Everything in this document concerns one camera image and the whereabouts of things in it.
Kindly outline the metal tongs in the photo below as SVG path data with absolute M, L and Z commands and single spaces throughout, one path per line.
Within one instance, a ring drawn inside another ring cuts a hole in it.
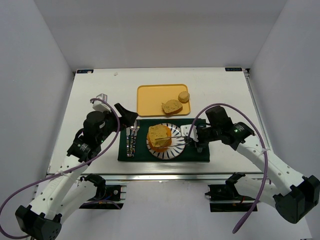
M 161 137 L 155 139 L 157 142 L 164 140 L 171 140 L 171 144 L 168 146 L 156 146 L 157 149 L 163 148 L 173 148 L 179 146 L 187 146 L 192 142 L 192 139 L 187 136 L 171 136 L 171 137 Z

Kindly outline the seeded bread slice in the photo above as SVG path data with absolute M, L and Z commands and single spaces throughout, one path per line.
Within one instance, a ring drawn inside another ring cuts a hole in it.
M 183 109 L 183 105 L 180 101 L 171 99 L 161 105 L 163 112 L 166 115 L 172 115 L 179 113 Z
M 157 124 L 148 128 L 148 142 L 155 148 L 170 146 L 172 144 L 171 136 L 172 132 L 166 125 Z

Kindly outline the round orange bread loaf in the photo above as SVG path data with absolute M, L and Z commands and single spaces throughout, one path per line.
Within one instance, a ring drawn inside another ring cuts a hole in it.
M 163 147 L 163 146 L 169 146 L 171 144 L 171 140 L 161 140 L 156 141 L 157 138 L 166 138 L 171 137 L 172 133 L 169 128 L 166 128 L 164 131 L 149 131 L 147 134 L 147 140 L 150 148 L 156 152 L 164 152 L 168 149 L 168 147 L 165 148 L 156 148 L 156 147 Z

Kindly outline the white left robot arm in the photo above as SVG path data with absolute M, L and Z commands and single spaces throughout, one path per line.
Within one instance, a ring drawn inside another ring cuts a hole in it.
M 97 174 L 83 177 L 75 190 L 70 189 L 101 152 L 109 135 L 133 126 L 138 117 L 138 113 L 119 103 L 114 105 L 117 111 L 107 104 L 94 103 L 96 106 L 76 133 L 57 177 L 52 177 L 27 207 L 19 206 L 15 212 L 20 229 L 36 240 L 56 239 L 63 221 L 86 201 L 105 194 L 106 181 Z

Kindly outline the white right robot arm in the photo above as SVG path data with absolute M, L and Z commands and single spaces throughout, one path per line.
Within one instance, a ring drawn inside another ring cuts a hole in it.
M 263 177 L 261 181 L 251 179 L 244 173 L 235 173 L 226 184 L 241 196 L 274 207 L 287 222 L 298 223 L 318 203 L 320 181 L 314 175 L 309 177 L 294 170 L 268 149 L 256 126 L 251 122 L 234 123 L 227 115 L 226 104 L 214 103 L 202 112 L 209 121 L 208 126 L 196 126 L 195 122 L 186 134 L 197 148 L 204 144 L 220 141 L 246 157 L 258 167 Z

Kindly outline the metal spoon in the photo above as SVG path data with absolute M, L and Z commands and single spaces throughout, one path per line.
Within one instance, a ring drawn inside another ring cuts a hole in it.
M 126 128 L 126 156 L 129 158 L 132 152 L 132 133 L 133 133 L 133 126 Z

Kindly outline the dark green placemat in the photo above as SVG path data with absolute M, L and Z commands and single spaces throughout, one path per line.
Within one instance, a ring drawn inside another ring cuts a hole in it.
M 172 160 L 160 160 L 154 157 L 147 149 L 147 133 L 150 126 L 169 123 L 174 124 L 178 127 L 181 125 L 190 125 L 193 122 L 192 118 L 176 118 L 176 119 L 140 119 L 140 128 L 137 133 L 135 154 L 134 157 L 127 157 L 127 147 L 126 147 L 126 131 L 120 132 L 120 140 L 118 147 L 118 158 L 119 162 L 210 162 L 210 149 L 207 145 L 206 148 L 202 150 L 201 153 L 197 152 L 197 149 L 193 146 L 185 146 L 182 154 Z

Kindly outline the white blue striped plate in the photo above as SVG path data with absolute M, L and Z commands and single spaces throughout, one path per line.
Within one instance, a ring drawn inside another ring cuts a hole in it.
M 172 137 L 181 136 L 181 129 L 177 125 L 174 125 L 172 123 L 160 123 L 158 125 L 165 125 L 165 126 L 169 127 L 171 130 Z M 167 150 L 165 150 L 163 152 L 156 152 L 150 148 L 149 142 L 147 139 L 147 135 L 146 135 L 146 146 L 147 146 L 148 151 L 154 157 L 156 157 L 157 159 L 163 160 L 163 161 L 173 160 L 174 158 L 181 155 L 185 149 L 185 145 L 184 145 L 184 146 L 169 147 Z

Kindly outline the yellow plastic tray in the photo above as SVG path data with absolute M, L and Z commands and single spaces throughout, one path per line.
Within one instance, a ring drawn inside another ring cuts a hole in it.
M 185 84 L 141 85 L 137 88 L 136 111 L 140 117 L 169 117 L 162 104 L 178 100 L 178 95 L 184 91 L 188 91 Z

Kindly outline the small round bun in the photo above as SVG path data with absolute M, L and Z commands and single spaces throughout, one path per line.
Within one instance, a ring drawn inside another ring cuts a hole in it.
M 190 99 L 190 94 L 187 91 L 182 91 L 178 94 L 178 100 L 181 103 L 187 103 Z

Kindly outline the blue label left corner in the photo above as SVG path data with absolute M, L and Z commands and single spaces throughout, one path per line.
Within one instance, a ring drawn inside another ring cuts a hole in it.
M 93 72 L 93 69 L 78 69 L 76 71 L 77 74 L 92 74 Z

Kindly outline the blue label corner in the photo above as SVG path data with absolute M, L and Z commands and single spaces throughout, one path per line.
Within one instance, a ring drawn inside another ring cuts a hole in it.
M 241 67 L 225 67 L 226 72 L 242 72 L 243 69 Z
M 92 74 L 93 72 L 93 69 L 78 69 L 76 71 L 77 74 Z

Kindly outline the blue label right corner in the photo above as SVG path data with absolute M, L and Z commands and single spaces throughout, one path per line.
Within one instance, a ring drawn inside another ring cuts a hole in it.
M 226 72 L 242 72 L 243 69 L 241 67 L 225 67 Z

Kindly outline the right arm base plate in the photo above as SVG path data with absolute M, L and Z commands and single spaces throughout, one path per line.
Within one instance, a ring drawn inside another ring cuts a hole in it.
M 208 185 L 204 195 L 209 200 L 211 213 L 245 213 L 254 203 L 253 198 L 240 195 L 227 184 Z

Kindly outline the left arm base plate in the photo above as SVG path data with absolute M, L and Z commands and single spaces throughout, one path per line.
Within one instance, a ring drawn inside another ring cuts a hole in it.
M 121 210 L 127 193 L 126 185 L 105 185 L 79 208 L 87 210 Z

